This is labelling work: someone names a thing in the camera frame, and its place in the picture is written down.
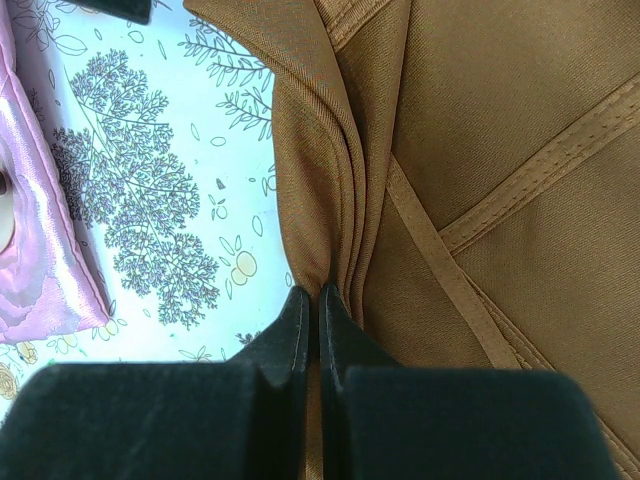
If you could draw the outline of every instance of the stitched seam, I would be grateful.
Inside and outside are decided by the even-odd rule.
[[[633,87],[633,86],[635,86],[635,85],[638,83],[638,81],[640,81],[640,80],[636,80],[636,81],[633,83],[632,87]],[[597,119],[597,118],[598,118],[602,113],[604,113],[606,110],[611,109],[611,108],[614,106],[614,104],[615,104],[616,102],[620,101],[621,99],[622,99],[621,97],[618,97],[618,98],[617,98],[617,99],[615,99],[613,102],[611,102],[610,104],[608,104],[608,105],[606,106],[606,108],[605,108],[605,109],[603,109],[602,111],[596,112],[596,114],[595,114],[595,115],[593,115],[593,117],[592,117],[592,118],[587,118],[587,119],[583,120],[582,122],[580,122],[580,123],[577,125],[577,127],[576,127],[576,128],[583,129],[583,128],[587,127],[587,126],[590,126],[590,125],[587,125],[587,123],[588,123],[588,122],[590,123],[592,120],[596,120],[596,119]],[[578,134],[578,133],[581,133],[581,132],[580,132],[579,130],[576,130],[576,131],[574,131],[574,132],[570,132],[570,133],[569,133],[569,134],[567,134],[567,136],[566,136],[566,137],[564,137],[564,138],[559,138],[559,139],[554,140],[554,141],[553,141],[549,146],[545,147],[545,148],[542,150],[542,152],[541,152],[541,154],[540,154],[540,155],[541,155],[541,157],[542,157],[542,156],[546,157],[546,156],[549,156],[549,155],[550,155],[550,154],[552,154],[552,153],[555,153],[555,152],[556,152],[556,151],[558,151],[561,147],[563,147],[563,146],[564,146],[564,144],[566,144],[566,143],[567,143],[567,141],[568,141],[568,140],[570,140],[572,136],[574,136],[574,135],[576,135],[576,134]],[[595,141],[591,142],[589,145],[587,145],[587,146],[585,146],[584,148],[582,148],[580,151],[576,152],[575,156],[579,155],[582,151],[586,150],[587,148],[592,147],[593,145],[597,144],[598,142],[601,142],[601,141],[606,140],[606,139],[607,139],[607,137],[606,137],[606,136],[596,139]],[[512,179],[512,181],[511,181],[511,182],[509,182],[509,183],[506,183],[506,184],[504,185],[504,188],[508,188],[508,187],[511,187],[511,186],[515,185],[515,184],[516,184],[516,183],[518,183],[518,182],[519,182],[523,177],[527,176],[529,173],[533,173],[535,170],[537,170],[537,169],[540,167],[540,163],[542,163],[542,161],[543,161],[543,160],[545,160],[545,159],[546,159],[546,158],[536,158],[536,159],[534,159],[534,160],[531,162],[531,164],[530,164],[530,165],[527,165],[524,169],[521,169],[521,170],[519,170],[518,172],[516,172],[516,175],[514,176],[514,178]],[[554,162],[554,165],[553,165],[553,166],[558,166],[558,164],[559,164],[559,163],[560,163],[560,160],[558,160],[558,161]],[[545,170],[545,171],[543,171],[543,172],[542,172],[542,174],[546,174],[548,171],[549,171],[549,170]],[[527,186],[522,190],[522,192],[526,192],[528,189],[530,189],[530,188],[532,188],[533,186],[535,186],[535,184],[536,184],[536,183],[540,182],[540,180],[541,180],[540,178],[532,179],[531,183],[530,183],[529,185],[527,185]],[[494,217],[499,216],[499,215],[500,215],[500,213],[502,213],[504,210],[506,210],[506,209],[510,208],[510,207],[511,207],[511,204],[513,204],[513,200],[514,200],[515,198],[517,198],[517,196],[516,196],[516,197],[513,197],[513,198],[512,198],[512,200],[511,200],[509,203],[507,203],[505,206],[503,206],[503,207],[502,207],[502,208],[501,208],[497,213],[493,214],[492,216],[494,216]],[[485,206],[483,206],[483,207],[479,208],[480,212],[478,212],[478,213],[483,213],[483,211],[489,210],[489,209],[490,209],[490,207],[491,207],[490,202],[487,202],[487,204],[486,204]],[[457,227],[459,227],[458,229],[461,229],[462,227],[466,226],[466,225],[467,225],[468,223],[470,223],[472,220],[473,220],[473,217],[469,217],[469,218],[465,218],[465,219],[463,219],[463,220],[459,223],[459,225],[457,225]],[[470,232],[470,234],[475,233],[475,231],[476,231],[476,230],[477,230],[477,228],[476,228],[476,229],[474,229],[474,230],[472,230],[472,231]],[[451,244],[452,244],[452,245],[456,245],[456,243],[457,243],[456,241],[452,241],[452,242],[451,242]]]
[[[630,96],[634,94],[638,95],[637,91],[633,91],[638,83],[640,83],[640,77],[636,76],[631,81],[627,82],[627,84],[620,87],[604,102],[591,110],[582,120],[570,126],[567,129],[570,131],[565,131],[565,133],[560,134],[549,145],[531,157],[529,161],[517,170],[510,179],[507,179],[499,185],[492,193],[485,197],[484,200],[479,202],[476,207],[472,208],[468,213],[442,229],[440,232],[441,236],[445,243],[450,247],[453,254],[455,255],[460,253],[463,249],[467,248],[474,241],[480,238],[481,235],[498,225],[508,215],[522,208],[522,206],[548,189],[562,176],[566,175],[580,163],[597,153],[597,151],[609,143],[613,138],[616,138],[629,128],[635,126],[638,122],[637,113],[639,111],[636,106],[640,103],[640,100],[629,105],[629,108],[635,108],[632,113],[626,115],[622,120],[619,120],[616,123],[603,126],[606,127],[606,130],[601,132],[599,135],[590,135],[589,140],[593,140],[585,146],[577,143],[579,140],[568,145],[569,141],[573,140],[576,135],[582,135],[588,128],[593,128],[596,121],[602,115],[611,112],[611,110],[619,104],[627,101]],[[618,120],[620,117],[621,115],[615,115],[615,118],[612,118],[611,120]],[[565,151],[564,162],[561,159],[558,159],[553,163],[553,165],[545,165],[545,162],[548,163],[550,160],[549,157],[557,154],[558,151],[561,151],[562,149]],[[508,202],[496,212],[492,213],[488,219],[480,222],[470,232],[464,232],[465,227],[469,224],[473,225],[473,223],[477,221],[478,217],[488,215],[495,207],[496,203],[499,202],[500,197],[504,197],[508,194],[508,190],[511,187],[521,182],[529,175],[533,175],[535,178],[531,178],[529,183],[525,185],[520,192],[515,195],[511,194]]]
[[[515,337],[513,340],[515,340],[522,349],[524,349],[529,355],[531,355],[532,357],[531,359],[539,367],[544,368],[546,370],[556,371],[553,365],[542,355],[542,353],[538,349],[536,349],[533,345],[531,346],[528,345],[528,343],[531,343],[531,342],[526,337],[526,335],[522,333],[522,331],[520,331],[520,329],[509,319],[509,317],[505,315],[504,312],[502,312],[502,310],[500,310],[497,307],[497,305],[495,305],[491,301],[491,299],[489,299],[489,297],[480,289],[480,287],[468,275],[465,274],[465,277],[467,278],[471,286],[476,291],[482,303],[485,304],[485,306],[487,307],[487,310],[489,311],[491,316],[494,318],[496,323],[501,325],[504,329],[508,331],[508,333],[510,333]],[[524,357],[522,357],[522,360],[524,360],[525,365],[530,367],[530,365],[528,364],[528,361]],[[612,445],[614,450],[631,465],[632,470],[629,472],[625,467],[623,467],[615,459],[614,459],[614,462],[616,463],[618,468],[622,471],[622,473],[624,473],[629,479],[632,479],[630,473],[634,473],[634,474],[640,473],[640,470],[638,470],[638,463],[640,462],[635,457],[630,456],[623,450],[623,448],[626,449],[626,446],[624,446],[623,441],[617,437],[617,435],[605,423],[605,421],[600,417],[600,415],[596,413],[596,417],[598,418],[598,422],[602,426],[602,433],[609,440],[609,443]]]
[[[402,168],[391,155],[387,192],[418,251],[497,368],[521,368],[509,342],[451,257]]]
[[[557,169],[555,169],[550,173],[548,173],[549,170],[542,172],[542,175],[545,175],[548,173],[547,177],[532,179],[529,185],[525,186],[515,197],[512,197],[512,199],[506,205],[500,208],[500,210],[498,210],[496,213],[493,213],[491,215],[492,217],[491,220],[485,220],[484,222],[481,222],[480,225],[474,228],[469,234],[462,235],[462,238],[465,241],[461,245],[459,245],[457,248],[454,248],[452,250],[452,252],[455,252],[454,255],[460,253],[462,250],[472,245],[478,238],[480,238],[480,236],[492,230],[507,216],[520,210],[524,205],[526,205],[531,200],[536,198],[539,194],[546,191],[551,185],[553,185],[556,181],[560,180],[560,178],[562,178],[564,175],[572,171],[580,163],[582,163],[583,161],[587,160],[589,157],[597,153],[603,146],[607,145],[611,140],[613,140],[613,139],[610,139],[610,137],[617,138],[619,136],[617,132],[619,130],[620,125],[623,125],[626,123],[628,124],[628,128],[635,126],[640,120],[640,118],[638,118],[637,116],[638,111],[639,110],[635,110],[631,115],[629,115],[628,117],[618,122],[614,127],[611,128],[611,130],[608,130],[605,136],[586,145],[580,151],[576,152],[575,156],[573,156],[573,158],[569,159],[563,165],[559,165],[560,163],[559,160],[554,162],[554,167],[557,166]],[[594,148],[596,150],[594,150],[591,153],[591,155],[585,158],[582,158],[582,159],[576,158],[582,152],[590,148]],[[452,246],[456,245],[456,242],[455,241],[451,242],[451,245]]]
[[[353,10],[353,7],[355,6],[356,1],[357,0],[349,0],[349,2],[347,2],[345,7],[342,9],[342,11],[338,15],[336,15],[336,18],[334,18],[331,21],[331,23],[327,26],[327,33],[333,32],[338,27],[338,24],[347,15],[347,13]]]
[[[341,22],[341,24],[332,22],[332,27],[327,30],[327,34],[334,50],[337,52],[342,49],[346,45],[347,41],[353,37],[357,31],[359,31],[377,12],[382,10],[382,8],[387,6],[390,2],[391,0],[373,0],[371,4],[366,7],[366,10],[363,10],[356,19],[351,19],[350,21],[345,20],[344,22]],[[355,4],[355,2],[353,2],[348,9],[345,9],[339,20],[344,20],[347,13],[351,13],[361,5],[362,3]]]

